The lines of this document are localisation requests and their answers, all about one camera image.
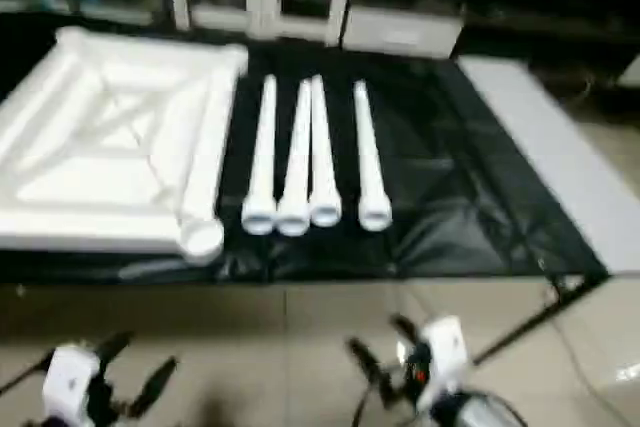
pipe end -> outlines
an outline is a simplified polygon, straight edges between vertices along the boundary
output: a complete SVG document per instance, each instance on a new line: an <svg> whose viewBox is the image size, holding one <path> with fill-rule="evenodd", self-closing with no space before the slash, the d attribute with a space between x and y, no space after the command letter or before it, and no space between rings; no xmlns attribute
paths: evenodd
<svg viewBox="0 0 640 427"><path fill-rule="evenodd" d="M273 199L248 197L242 205L242 228L251 235L267 235L276 221L276 203Z"/></svg>
<svg viewBox="0 0 640 427"><path fill-rule="evenodd" d="M285 203L278 207L276 226L282 235L299 237L304 234L311 224L309 205L304 203Z"/></svg>
<svg viewBox="0 0 640 427"><path fill-rule="evenodd" d="M311 222L318 227L332 227L340 222L342 217L342 204L337 195L317 198L311 195L309 200L311 210Z"/></svg>
<svg viewBox="0 0 640 427"><path fill-rule="evenodd" d="M369 232L385 230L393 222L389 197L362 197L358 206L358 218L362 228Z"/></svg>
<svg viewBox="0 0 640 427"><path fill-rule="evenodd" d="M182 224L178 247L192 265L207 265L220 255L224 245L224 226L218 219L189 220Z"/></svg>

white drawer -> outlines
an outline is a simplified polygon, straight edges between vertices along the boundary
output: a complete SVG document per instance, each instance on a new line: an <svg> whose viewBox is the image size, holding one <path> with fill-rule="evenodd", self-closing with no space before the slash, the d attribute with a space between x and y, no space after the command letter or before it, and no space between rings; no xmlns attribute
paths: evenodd
<svg viewBox="0 0 640 427"><path fill-rule="evenodd" d="M426 57L449 57L462 21L456 17L354 7L343 46L350 50Z"/></svg>

black mat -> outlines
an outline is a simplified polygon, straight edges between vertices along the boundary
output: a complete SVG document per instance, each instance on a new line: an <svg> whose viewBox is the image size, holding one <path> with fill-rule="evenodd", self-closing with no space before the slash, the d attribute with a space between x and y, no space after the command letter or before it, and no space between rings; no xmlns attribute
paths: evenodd
<svg viewBox="0 0 640 427"><path fill-rule="evenodd" d="M53 44L62 25L175 37L43 14L0 16L1 92L6 95ZM185 40L227 43L233 36L191 33ZM0 251L0 281L23 283L269 283L600 274L603 266L491 111L450 61L356 54L305 42L248 44L249 74L236 93L217 211L224 254L194 268L178 256ZM276 194L282 192L298 83L325 81L343 220L287 239L252 237L240 226L262 81L278 80ZM387 231L363 231L356 218L359 177L352 85L365 79L393 204Z"/></svg>

tile floor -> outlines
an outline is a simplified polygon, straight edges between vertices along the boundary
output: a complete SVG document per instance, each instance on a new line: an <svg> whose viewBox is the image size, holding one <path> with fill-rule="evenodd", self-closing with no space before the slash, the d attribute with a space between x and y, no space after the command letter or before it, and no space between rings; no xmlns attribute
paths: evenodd
<svg viewBox="0 0 640 427"><path fill-rule="evenodd" d="M585 134L640 194L640 130L576 116ZM554 323L469 375L505 398L532 427L640 425L640 279L610 282ZM350 335L392 359L389 313L426 321L461 317L478 352L542 306L540 281L407 282L273 287L0 289L0 383L70 339L133 329L112 364L122 397L168 355L180 367L149 427L348 426L365 387L344 349ZM41 379L0 399L3 426L39 418ZM373 403L363 427L393 419Z"/></svg>

pipe assembly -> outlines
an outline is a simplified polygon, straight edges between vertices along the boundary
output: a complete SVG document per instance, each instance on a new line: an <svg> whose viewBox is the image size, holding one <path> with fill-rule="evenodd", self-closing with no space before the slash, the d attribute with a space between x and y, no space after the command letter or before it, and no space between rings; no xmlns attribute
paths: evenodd
<svg viewBox="0 0 640 427"><path fill-rule="evenodd" d="M364 81L356 82L354 96L361 189L358 217L365 230L379 232L391 225L391 202L382 182L371 107Z"/></svg>
<svg viewBox="0 0 640 427"><path fill-rule="evenodd" d="M311 221L318 227L331 227L340 221L342 205L336 188L331 158L331 139L322 77L311 79L311 149L313 187L309 197Z"/></svg>
<svg viewBox="0 0 640 427"><path fill-rule="evenodd" d="M310 123L311 84L305 79L300 83L298 90L284 193L278 204L278 231L288 237L304 234L310 223L308 201Z"/></svg>
<svg viewBox="0 0 640 427"><path fill-rule="evenodd" d="M252 235L269 234L275 225L273 158L276 134L276 78L266 77L253 153L249 193L242 204L242 227Z"/></svg>

